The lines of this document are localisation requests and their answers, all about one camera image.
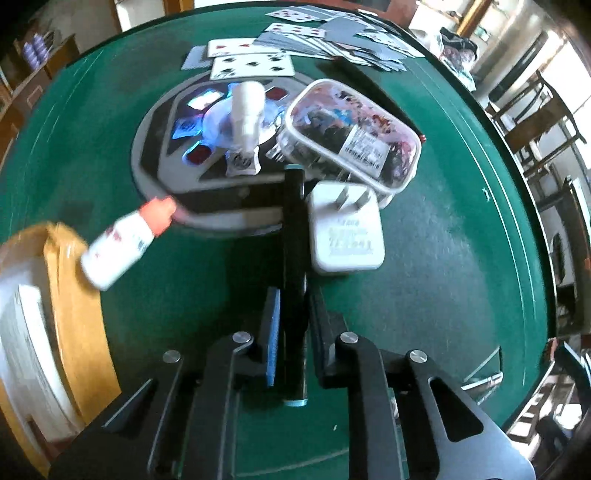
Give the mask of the clear cartoon zipper pouch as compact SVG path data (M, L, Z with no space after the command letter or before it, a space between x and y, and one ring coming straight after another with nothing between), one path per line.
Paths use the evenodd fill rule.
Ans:
M332 79L311 82L288 105L276 146L315 179L368 185L382 209L415 178L422 153L407 124Z

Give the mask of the spread pile of cards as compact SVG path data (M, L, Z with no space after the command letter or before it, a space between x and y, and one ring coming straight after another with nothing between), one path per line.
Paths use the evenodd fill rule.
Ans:
M342 58L359 66L403 72L405 61L424 54L379 19L315 5L288 6L267 14L273 23L253 43L291 55Z

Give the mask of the white bottle red cap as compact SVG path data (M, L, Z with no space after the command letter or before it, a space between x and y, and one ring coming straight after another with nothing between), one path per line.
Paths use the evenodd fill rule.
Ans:
M80 258L87 280L99 291L108 290L171 225L175 211L171 197L153 198L117 219Z

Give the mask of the dark wooden chair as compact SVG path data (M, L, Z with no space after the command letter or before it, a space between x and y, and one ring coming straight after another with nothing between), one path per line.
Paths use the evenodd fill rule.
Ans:
M511 152L517 156L528 180L538 180L550 174L552 162L577 142L587 144L575 115L540 70L503 107L490 101L485 111L500 130ZM572 125L574 134L549 153L542 154L540 140L564 121Z

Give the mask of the spade playing card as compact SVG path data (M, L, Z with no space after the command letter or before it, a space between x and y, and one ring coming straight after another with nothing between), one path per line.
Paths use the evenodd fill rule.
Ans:
M213 61L209 79L293 77L295 73L290 55L281 52L242 54L216 58Z

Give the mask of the heart playing card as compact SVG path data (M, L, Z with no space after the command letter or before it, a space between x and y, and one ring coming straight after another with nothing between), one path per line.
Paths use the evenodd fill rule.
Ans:
M214 39L207 43L207 57L240 55L252 51L253 38Z

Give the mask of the white squeeze tube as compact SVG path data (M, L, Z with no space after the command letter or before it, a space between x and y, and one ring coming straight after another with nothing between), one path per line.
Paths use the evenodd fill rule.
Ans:
M257 81L235 85L231 93L232 144L226 152L226 176L259 174L259 141L263 130L266 91Z

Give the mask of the yellow cardboard box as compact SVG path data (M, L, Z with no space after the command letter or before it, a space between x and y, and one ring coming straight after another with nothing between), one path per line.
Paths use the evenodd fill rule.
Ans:
M1 246L1 439L42 475L120 393L86 249L61 223Z

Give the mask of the white power adapter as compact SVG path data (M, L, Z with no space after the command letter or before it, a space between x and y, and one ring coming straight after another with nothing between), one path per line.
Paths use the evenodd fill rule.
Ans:
M311 264L322 275L376 270L386 256L380 207L365 184L321 181L308 195Z

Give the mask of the mahjong table centre control panel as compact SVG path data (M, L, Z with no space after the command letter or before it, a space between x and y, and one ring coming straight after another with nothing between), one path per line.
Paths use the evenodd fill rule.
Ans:
M130 165L145 199L172 197L176 222L212 235L266 235L283 220L283 169L276 150L284 110L311 78L263 77L266 110L256 175L228 175L232 142L228 80L193 76L166 92L142 119L131 148Z

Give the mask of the black cylindrical tube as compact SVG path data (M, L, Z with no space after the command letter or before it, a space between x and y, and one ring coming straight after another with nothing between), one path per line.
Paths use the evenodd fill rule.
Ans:
M308 317L304 313L307 292L308 220L304 201L304 168L287 166L284 171L283 201L283 402L303 407L308 402L305 385L305 335Z

